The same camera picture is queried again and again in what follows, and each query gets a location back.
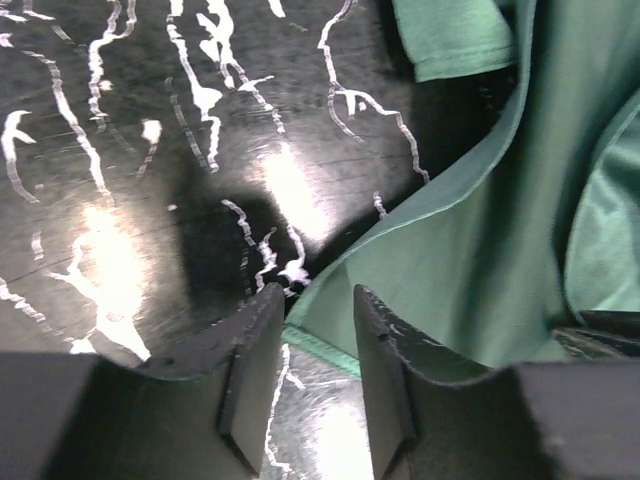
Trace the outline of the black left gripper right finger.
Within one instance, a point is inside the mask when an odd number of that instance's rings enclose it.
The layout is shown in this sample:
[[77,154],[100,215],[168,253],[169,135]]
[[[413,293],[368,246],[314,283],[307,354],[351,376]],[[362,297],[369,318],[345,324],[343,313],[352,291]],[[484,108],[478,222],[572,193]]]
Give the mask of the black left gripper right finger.
[[354,290],[378,479],[635,479],[639,358],[490,370]]

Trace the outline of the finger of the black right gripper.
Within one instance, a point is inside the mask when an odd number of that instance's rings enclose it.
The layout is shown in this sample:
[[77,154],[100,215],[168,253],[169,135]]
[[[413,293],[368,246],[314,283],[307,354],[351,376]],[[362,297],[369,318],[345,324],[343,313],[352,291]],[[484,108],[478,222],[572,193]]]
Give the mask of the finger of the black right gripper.
[[580,312],[582,324],[552,331],[553,339],[576,359],[638,359],[639,313],[591,310]]

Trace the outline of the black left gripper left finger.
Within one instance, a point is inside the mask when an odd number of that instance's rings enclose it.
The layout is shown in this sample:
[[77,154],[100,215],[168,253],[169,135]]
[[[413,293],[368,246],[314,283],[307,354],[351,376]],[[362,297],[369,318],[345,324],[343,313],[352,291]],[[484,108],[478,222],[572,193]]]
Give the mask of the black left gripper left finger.
[[271,283],[136,368],[95,354],[3,353],[2,477],[257,477],[284,310]]

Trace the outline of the green cloth napkin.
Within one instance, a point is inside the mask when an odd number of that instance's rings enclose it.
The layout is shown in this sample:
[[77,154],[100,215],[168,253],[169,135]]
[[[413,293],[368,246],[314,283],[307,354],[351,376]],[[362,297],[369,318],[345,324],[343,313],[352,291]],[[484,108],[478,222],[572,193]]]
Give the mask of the green cloth napkin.
[[417,81],[517,70],[489,133],[319,274],[284,339],[356,372],[353,290],[489,368],[639,309],[639,5],[396,1]]

